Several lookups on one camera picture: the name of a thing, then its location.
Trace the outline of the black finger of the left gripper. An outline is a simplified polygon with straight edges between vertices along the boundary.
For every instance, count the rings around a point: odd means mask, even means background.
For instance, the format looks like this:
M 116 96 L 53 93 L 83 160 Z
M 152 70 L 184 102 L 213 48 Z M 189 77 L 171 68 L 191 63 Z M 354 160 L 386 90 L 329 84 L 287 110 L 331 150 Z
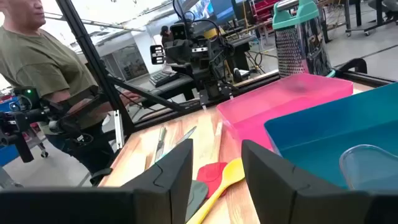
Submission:
M 188 63 L 190 62 L 192 54 L 192 48 L 190 46 L 189 40 L 179 40 L 178 41 L 178 61 L 179 63 Z
M 175 54 L 175 46 L 177 43 L 178 40 L 172 40 L 164 44 L 166 62 L 169 64 L 177 63 L 177 56 Z

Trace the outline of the clear plastic bin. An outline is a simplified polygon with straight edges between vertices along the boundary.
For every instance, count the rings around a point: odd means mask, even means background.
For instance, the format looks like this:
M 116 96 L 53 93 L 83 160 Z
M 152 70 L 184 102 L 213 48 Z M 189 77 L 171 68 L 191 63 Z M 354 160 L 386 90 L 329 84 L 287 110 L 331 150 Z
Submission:
M 340 156 L 339 167 L 349 189 L 398 191 L 398 156 L 380 147 L 351 147 Z

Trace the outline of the black aluminium table frame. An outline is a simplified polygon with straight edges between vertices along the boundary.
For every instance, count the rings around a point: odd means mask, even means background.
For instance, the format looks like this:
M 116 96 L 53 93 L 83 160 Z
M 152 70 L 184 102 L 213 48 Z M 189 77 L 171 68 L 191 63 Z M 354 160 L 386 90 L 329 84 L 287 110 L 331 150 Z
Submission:
M 173 119 L 177 119 L 179 117 L 194 113 L 202 109 L 202 106 L 199 103 L 192 104 L 191 106 L 183 107 L 177 103 L 172 103 L 171 101 L 167 101 L 160 96 L 153 95 L 148 91 L 139 88 L 138 86 L 133 86 L 127 83 L 122 82 L 118 78 L 114 78 L 109 75 L 109 72 L 106 70 L 105 66 L 101 62 L 100 56 L 93 45 L 86 28 L 83 25 L 83 22 L 78 15 L 72 0 L 56 0 L 60 10 L 63 13 L 66 22 L 72 30 L 73 35 L 75 36 L 79 46 L 81 47 L 84 56 L 88 61 L 88 65 L 92 71 L 94 71 L 94 78 L 97 81 L 99 87 L 103 91 L 103 95 L 105 100 L 108 100 L 111 103 L 111 108 L 113 111 L 119 110 L 121 113 L 120 117 L 122 118 L 121 128 L 115 128 L 115 131 L 108 131 L 105 133 L 105 136 L 108 140 L 116 139 L 118 136 L 116 131 L 124 131 L 124 134 L 121 134 L 123 137 L 122 140 L 126 140 L 130 137 L 131 134 L 136 133 L 138 131 L 151 128 L 158 124 L 165 123 L 167 121 L 171 121 Z M 344 80 L 354 81 L 354 83 L 362 84 L 365 86 L 377 88 L 380 86 L 388 85 L 391 83 L 396 83 L 394 80 L 388 80 L 379 77 L 372 77 L 369 75 L 365 75 L 365 73 L 354 72 L 354 71 L 340 71 L 338 69 L 337 78 L 342 78 Z M 262 77 L 258 77 L 257 80 L 249 80 L 246 83 L 239 84 L 238 90 L 234 90 L 232 96 L 239 96 L 244 93 L 254 91 L 262 86 L 268 85 L 272 82 L 276 82 L 279 79 L 278 72 L 271 72 L 269 75 L 262 75 Z M 121 87 L 126 90 L 130 90 L 133 93 L 137 93 L 138 95 L 144 97 L 145 99 L 152 101 L 154 103 L 165 106 L 165 108 L 159 110 L 159 114 L 155 116 L 151 116 L 143 119 L 142 121 L 138 121 L 133 123 L 132 119 L 127 113 L 127 109 L 125 106 L 122 106 L 122 101 L 119 99 L 119 96 L 116 96 L 118 93 L 118 89 L 115 87 Z

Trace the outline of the black rolling desk frame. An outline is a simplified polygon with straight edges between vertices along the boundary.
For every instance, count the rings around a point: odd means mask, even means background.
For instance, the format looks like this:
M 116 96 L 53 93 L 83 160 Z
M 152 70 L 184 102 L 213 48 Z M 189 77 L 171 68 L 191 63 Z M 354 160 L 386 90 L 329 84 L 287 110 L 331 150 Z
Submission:
M 351 25 L 350 11 L 349 7 L 350 1 L 354 1 L 355 6 L 355 16 L 356 16 L 356 27 Z M 398 16 L 393 16 L 391 20 L 385 21 L 382 16 L 382 0 L 372 0 L 375 1 L 376 4 L 376 19 L 374 20 L 375 24 L 363 26 L 362 18 L 361 18 L 361 0 L 345 0 L 344 4 L 344 13 L 345 13 L 345 33 L 347 37 L 351 37 L 353 32 L 362 32 L 365 36 L 369 36 L 372 31 L 375 31 L 377 28 L 388 25 L 390 23 L 395 23 L 398 26 Z

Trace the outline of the dark side desk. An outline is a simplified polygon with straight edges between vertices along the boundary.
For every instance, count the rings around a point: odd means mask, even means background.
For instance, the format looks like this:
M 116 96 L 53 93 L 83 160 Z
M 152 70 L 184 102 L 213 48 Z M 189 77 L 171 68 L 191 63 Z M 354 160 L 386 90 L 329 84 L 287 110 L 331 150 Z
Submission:
M 248 45 L 248 43 L 255 38 L 255 35 L 246 35 L 235 40 L 229 40 L 228 43 L 238 49 L 241 45 Z M 173 80 L 172 82 L 168 82 L 158 87 L 154 87 L 151 85 L 149 89 L 143 89 L 150 94 L 159 95 L 166 100 L 180 94 L 184 94 L 187 100 L 191 100 L 193 98 L 192 90 L 195 87 L 196 85 L 192 78 L 184 75 L 179 75 L 178 78 Z

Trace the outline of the red tool cart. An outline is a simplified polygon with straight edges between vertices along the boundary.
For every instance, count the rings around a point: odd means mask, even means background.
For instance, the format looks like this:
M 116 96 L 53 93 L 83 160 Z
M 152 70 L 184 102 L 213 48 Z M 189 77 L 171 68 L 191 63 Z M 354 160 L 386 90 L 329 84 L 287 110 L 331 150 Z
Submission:
M 251 3 L 253 18 L 256 23 L 269 21 L 274 14 L 274 4 L 280 0 L 253 0 Z

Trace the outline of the black keyboard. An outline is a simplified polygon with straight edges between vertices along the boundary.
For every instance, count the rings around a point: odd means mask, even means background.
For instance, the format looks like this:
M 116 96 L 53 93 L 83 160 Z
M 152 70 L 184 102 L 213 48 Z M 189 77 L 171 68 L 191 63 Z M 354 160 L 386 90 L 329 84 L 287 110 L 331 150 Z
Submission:
M 178 78 L 180 78 L 180 75 L 178 73 L 162 70 L 150 75 L 149 81 L 157 88 L 174 80 L 177 80 Z

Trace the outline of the green handled knife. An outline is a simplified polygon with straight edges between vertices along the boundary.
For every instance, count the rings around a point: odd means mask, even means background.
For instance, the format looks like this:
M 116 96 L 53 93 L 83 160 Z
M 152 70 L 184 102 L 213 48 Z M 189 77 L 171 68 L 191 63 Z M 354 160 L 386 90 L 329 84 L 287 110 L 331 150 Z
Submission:
M 163 154 L 164 140 L 165 140 L 166 133 L 167 133 L 167 129 L 165 127 L 162 127 L 160 129 L 160 134 L 159 134 L 159 139 L 158 139 L 158 143 L 157 143 L 157 149 L 155 152 L 154 162 L 157 162 Z

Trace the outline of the teal patterned handle knife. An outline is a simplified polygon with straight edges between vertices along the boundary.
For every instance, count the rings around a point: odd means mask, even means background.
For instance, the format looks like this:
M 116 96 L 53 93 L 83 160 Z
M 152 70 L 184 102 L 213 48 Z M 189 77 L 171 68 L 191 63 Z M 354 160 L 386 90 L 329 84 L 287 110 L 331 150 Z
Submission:
M 178 146 L 181 142 L 188 139 L 195 132 L 196 128 L 197 128 L 197 126 L 194 126 L 191 130 L 189 130 L 181 139 L 179 139 L 173 146 L 171 146 L 167 152 L 163 153 L 161 157 L 164 157 L 172 149 L 174 149 L 176 146 Z

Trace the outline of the yellow silicone spatula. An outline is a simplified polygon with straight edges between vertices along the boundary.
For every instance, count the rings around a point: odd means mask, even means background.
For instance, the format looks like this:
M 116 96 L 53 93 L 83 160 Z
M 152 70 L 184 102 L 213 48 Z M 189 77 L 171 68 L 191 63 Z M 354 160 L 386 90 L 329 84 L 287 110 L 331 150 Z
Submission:
M 201 224 L 210 210 L 219 199 L 221 194 L 231 185 L 240 182 L 245 178 L 243 160 L 233 159 L 223 170 L 220 186 L 214 194 L 201 206 L 201 208 L 189 219 L 187 224 Z

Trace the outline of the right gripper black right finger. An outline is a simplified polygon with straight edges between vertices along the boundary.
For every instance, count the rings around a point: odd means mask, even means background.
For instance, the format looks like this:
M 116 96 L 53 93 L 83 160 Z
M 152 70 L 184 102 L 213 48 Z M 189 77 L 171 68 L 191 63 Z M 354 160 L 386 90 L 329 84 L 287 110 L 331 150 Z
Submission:
M 251 140 L 242 142 L 246 182 L 261 224 L 371 224 L 373 198 L 343 189 Z

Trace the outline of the person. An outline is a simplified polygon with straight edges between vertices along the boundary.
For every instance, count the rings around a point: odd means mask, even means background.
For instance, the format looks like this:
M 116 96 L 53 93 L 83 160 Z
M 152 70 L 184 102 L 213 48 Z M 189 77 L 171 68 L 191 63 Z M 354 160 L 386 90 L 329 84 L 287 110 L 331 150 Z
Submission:
M 167 42 L 171 42 L 174 40 L 168 26 L 161 27 L 160 36 L 162 38 L 161 43 L 163 46 L 165 46 Z
M 42 100 L 58 103 L 96 85 L 97 82 L 77 56 L 42 29 L 46 23 L 41 0 L 0 0 L 4 22 L 0 25 L 0 74 L 13 87 L 34 87 Z M 93 142 L 75 149 L 69 139 L 39 127 L 57 149 L 74 157 L 91 174 L 109 167 L 114 151 L 103 135 L 103 121 L 111 104 L 106 102 L 78 118 L 78 125 Z

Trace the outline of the blue plastic bin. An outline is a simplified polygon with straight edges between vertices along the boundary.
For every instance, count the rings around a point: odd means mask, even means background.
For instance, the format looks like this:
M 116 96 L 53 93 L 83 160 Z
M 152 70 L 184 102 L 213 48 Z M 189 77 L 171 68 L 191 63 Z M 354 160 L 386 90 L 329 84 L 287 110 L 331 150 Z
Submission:
M 398 83 L 364 91 L 265 122 L 282 157 L 339 187 L 346 150 L 360 144 L 398 156 Z

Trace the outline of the computer monitor blue screen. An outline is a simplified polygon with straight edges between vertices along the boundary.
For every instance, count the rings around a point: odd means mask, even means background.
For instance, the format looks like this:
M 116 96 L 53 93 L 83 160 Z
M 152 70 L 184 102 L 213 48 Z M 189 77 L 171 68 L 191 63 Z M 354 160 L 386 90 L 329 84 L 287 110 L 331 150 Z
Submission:
M 198 0 L 186 15 L 195 21 L 208 19 L 219 25 L 235 18 L 231 0 Z

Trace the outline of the pink translucent plastic bin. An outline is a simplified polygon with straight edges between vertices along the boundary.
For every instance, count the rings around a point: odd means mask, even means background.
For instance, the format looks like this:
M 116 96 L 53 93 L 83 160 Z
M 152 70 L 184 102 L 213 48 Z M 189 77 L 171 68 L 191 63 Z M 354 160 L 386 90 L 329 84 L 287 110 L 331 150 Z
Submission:
M 353 83 L 306 73 L 291 75 L 217 105 L 237 145 L 250 139 L 272 149 L 266 121 L 353 94 Z

